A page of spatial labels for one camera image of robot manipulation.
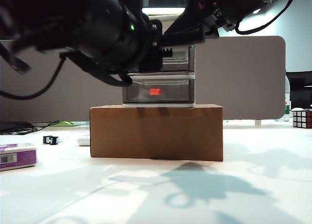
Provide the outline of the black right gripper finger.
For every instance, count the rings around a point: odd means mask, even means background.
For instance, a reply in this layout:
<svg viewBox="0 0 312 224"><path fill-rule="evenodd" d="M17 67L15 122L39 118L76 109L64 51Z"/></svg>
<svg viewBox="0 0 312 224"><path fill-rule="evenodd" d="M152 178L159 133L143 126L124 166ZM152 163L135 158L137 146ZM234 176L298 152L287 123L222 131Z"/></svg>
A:
<svg viewBox="0 0 312 224"><path fill-rule="evenodd" d="M186 45L205 41L202 12L196 1L189 1L185 10L162 35L162 46Z"/></svg>

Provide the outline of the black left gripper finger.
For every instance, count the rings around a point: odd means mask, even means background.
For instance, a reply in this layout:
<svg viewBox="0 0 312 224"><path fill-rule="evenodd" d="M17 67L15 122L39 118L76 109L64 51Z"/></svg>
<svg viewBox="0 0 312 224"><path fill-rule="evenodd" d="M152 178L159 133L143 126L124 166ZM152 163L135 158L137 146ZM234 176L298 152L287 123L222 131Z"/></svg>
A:
<svg viewBox="0 0 312 224"><path fill-rule="evenodd" d="M159 50L159 56L161 58L170 58L173 56L173 49L171 47L161 47Z"/></svg>

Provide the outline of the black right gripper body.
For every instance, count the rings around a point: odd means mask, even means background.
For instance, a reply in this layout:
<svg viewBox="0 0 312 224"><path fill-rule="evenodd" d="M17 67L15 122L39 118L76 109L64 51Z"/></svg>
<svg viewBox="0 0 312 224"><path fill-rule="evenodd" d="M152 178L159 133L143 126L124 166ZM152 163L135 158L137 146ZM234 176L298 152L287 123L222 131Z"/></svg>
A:
<svg viewBox="0 0 312 224"><path fill-rule="evenodd" d="M198 6L198 15L205 25L205 37L207 39L219 38L219 28L229 32L234 30L234 23L225 15L225 9L221 9L222 0L193 0Z"/></svg>

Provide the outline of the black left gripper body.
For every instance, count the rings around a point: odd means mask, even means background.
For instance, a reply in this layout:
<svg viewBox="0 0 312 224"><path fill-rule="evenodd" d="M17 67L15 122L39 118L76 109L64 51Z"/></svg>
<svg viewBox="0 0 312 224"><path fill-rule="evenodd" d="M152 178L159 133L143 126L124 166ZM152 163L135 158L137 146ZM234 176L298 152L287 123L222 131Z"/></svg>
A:
<svg viewBox="0 0 312 224"><path fill-rule="evenodd" d="M152 22L142 5L113 4L107 7L107 72L130 73L146 58L160 37L159 21Z"/></svg>

